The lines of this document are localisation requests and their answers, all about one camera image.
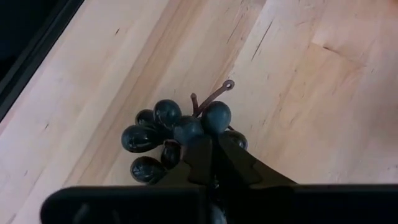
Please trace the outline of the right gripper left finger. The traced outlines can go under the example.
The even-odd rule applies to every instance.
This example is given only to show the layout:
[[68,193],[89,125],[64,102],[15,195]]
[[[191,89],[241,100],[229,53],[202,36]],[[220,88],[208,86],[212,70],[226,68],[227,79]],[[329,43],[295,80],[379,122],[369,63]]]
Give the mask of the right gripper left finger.
[[49,195],[42,224],[211,224],[212,140],[195,137],[154,185],[67,187]]

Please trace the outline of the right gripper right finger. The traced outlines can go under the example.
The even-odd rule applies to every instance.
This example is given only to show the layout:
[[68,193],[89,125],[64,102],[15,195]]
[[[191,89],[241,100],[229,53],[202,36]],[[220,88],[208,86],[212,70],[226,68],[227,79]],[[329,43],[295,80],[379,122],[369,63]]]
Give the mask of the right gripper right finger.
[[398,224],[398,184],[298,184],[218,139],[228,224]]

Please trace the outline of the black aluminium table frame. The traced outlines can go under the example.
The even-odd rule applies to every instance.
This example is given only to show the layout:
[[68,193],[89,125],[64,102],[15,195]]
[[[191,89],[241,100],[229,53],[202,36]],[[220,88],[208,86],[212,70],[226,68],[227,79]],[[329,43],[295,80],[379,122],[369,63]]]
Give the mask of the black aluminium table frame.
[[85,0],[0,0],[0,122]]

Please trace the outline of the dark grape bunch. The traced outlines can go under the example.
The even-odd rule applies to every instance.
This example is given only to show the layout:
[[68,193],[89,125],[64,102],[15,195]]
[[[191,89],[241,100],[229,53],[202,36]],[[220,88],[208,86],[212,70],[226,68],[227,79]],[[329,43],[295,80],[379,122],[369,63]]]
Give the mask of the dark grape bunch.
[[151,110],[142,110],[136,115],[136,123],[127,127],[121,136],[123,148],[132,153],[142,153],[162,146],[160,160],[138,157],[131,164],[133,178],[144,184],[154,185],[183,159],[187,146],[195,137],[209,136],[212,140],[211,179],[209,196],[213,212],[212,222],[228,223],[222,198],[220,180],[220,157],[217,152],[218,138],[229,137],[241,149],[247,149],[246,137],[231,126],[231,110],[217,97],[234,87],[227,80],[202,104],[196,94],[191,95],[193,113],[183,115],[173,100],[160,100]]

